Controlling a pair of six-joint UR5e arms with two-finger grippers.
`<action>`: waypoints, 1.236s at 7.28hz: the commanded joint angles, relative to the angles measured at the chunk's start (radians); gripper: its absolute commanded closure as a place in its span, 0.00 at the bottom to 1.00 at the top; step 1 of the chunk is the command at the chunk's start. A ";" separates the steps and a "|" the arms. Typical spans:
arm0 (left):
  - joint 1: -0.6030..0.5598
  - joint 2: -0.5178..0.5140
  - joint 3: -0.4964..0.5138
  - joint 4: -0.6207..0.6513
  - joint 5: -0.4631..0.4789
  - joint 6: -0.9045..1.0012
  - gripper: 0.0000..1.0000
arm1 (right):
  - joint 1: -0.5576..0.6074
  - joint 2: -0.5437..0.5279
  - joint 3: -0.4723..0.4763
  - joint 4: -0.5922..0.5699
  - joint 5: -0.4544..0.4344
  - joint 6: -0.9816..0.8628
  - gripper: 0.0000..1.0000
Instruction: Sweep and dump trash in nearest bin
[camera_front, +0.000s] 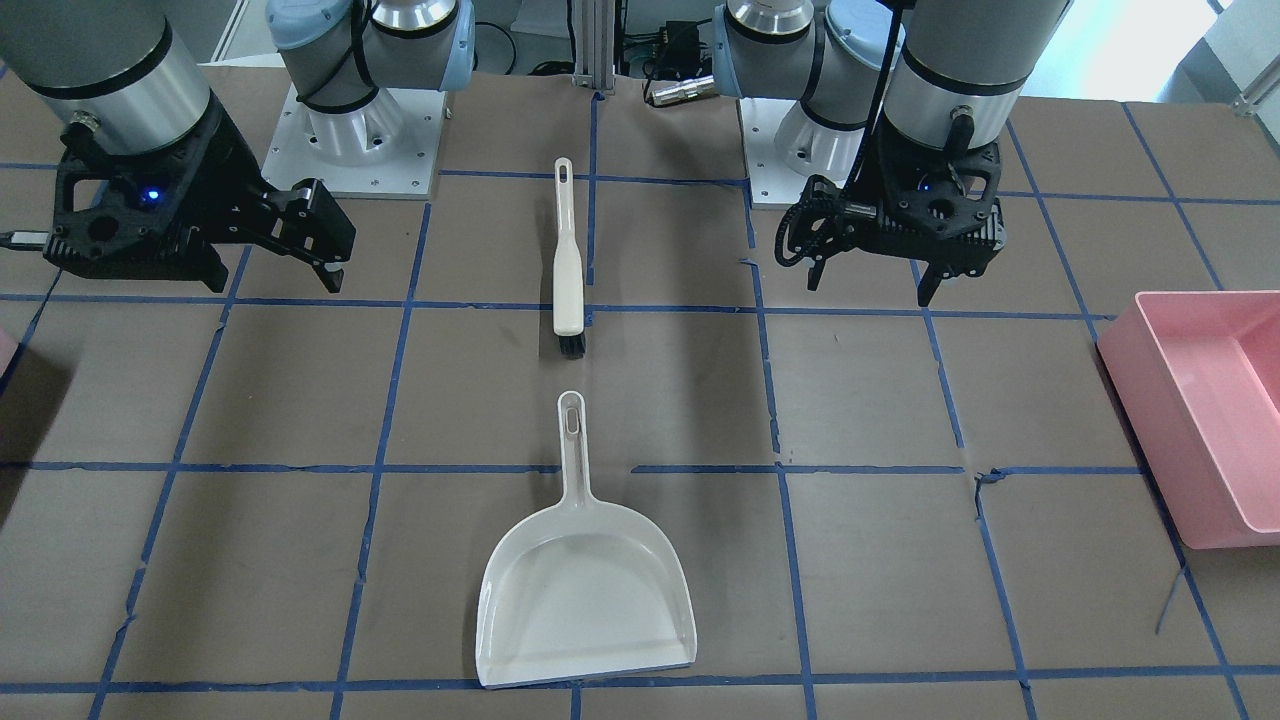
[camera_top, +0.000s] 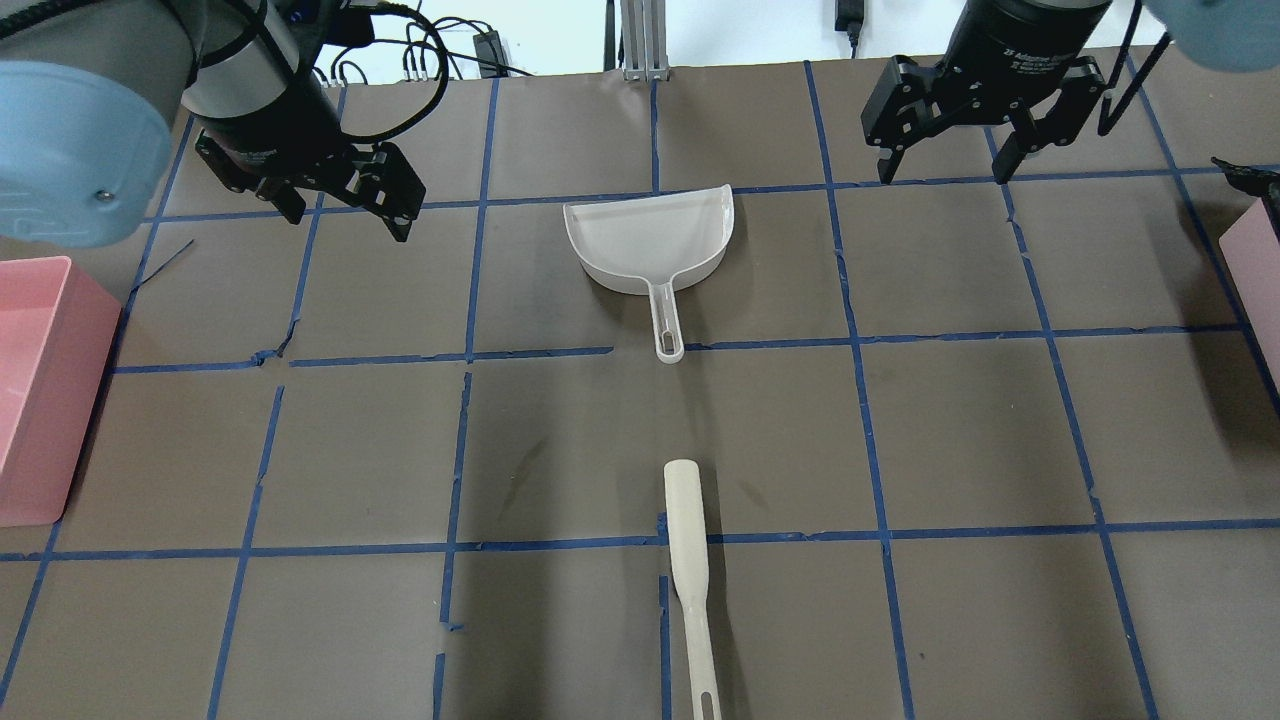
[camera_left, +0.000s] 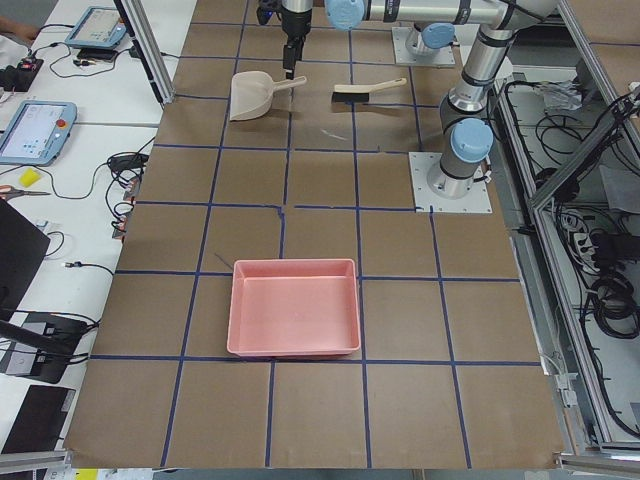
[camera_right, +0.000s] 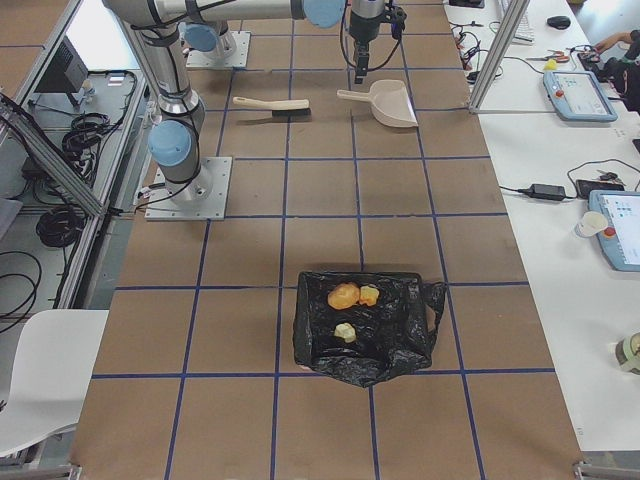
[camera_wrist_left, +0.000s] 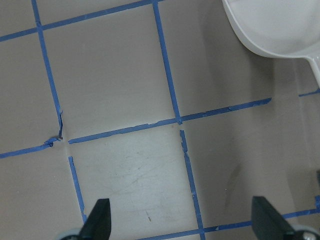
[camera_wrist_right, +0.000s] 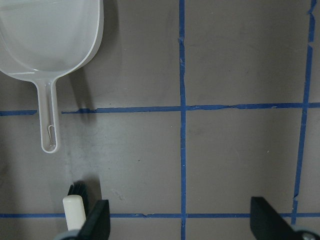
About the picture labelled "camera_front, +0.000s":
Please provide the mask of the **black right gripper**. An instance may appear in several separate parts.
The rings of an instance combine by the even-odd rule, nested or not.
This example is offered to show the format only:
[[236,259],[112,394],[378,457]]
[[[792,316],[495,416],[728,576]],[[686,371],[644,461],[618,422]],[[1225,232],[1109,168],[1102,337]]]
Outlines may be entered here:
[[320,179],[265,181],[244,137],[212,99],[164,149],[111,155],[84,120],[61,132],[52,231],[44,258],[88,279],[223,286],[218,245],[253,243],[301,260],[339,293],[356,229]]

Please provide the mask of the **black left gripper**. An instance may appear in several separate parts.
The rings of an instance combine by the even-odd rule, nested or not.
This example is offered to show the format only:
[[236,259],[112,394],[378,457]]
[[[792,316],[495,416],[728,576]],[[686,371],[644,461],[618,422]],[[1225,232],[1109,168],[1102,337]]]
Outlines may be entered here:
[[861,169],[844,187],[823,176],[805,183],[778,228],[778,263],[806,265],[817,292],[826,263],[861,250],[924,263],[916,304],[931,306],[951,275],[983,275],[1005,249],[996,196],[1002,170],[998,145],[970,147],[974,113],[955,108],[941,149],[914,142],[881,120]]

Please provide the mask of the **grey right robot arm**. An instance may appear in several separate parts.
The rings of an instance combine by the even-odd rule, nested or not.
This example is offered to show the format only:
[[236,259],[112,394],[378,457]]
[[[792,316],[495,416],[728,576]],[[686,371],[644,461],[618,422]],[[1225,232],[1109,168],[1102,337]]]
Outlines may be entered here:
[[401,165],[410,192],[430,156],[402,94],[465,88],[471,1],[269,1],[293,96],[285,135],[310,176],[270,178],[211,86],[207,41],[165,1],[5,1],[3,63],[52,113],[61,156],[45,231],[3,247],[84,279],[225,288],[223,245],[253,245],[340,290],[356,228],[332,183]]

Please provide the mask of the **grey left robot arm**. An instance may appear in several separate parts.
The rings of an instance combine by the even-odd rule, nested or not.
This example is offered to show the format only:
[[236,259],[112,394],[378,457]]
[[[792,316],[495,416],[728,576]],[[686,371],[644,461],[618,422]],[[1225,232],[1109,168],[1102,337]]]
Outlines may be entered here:
[[983,275],[1005,247],[998,136],[1068,1],[727,1],[712,24],[716,87],[792,100],[859,132],[847,168],[812,169],[774,259],[817,290],[860,250],[923,264],[916,301]]

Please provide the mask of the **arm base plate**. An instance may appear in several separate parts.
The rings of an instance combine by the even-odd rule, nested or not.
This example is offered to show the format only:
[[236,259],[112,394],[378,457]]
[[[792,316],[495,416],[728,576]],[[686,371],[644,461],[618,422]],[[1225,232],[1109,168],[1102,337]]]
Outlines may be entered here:
[[305,106],[291,88],[261,173],[282,190],[315,178],[337,199],[428,201],[449,97],[383,88],[364,108],[326,114]]
[[794,205],[813,176],[844,187],[864,129],[833,129],[812,119],[797,100],[739,100],[751,202],[756,209]]

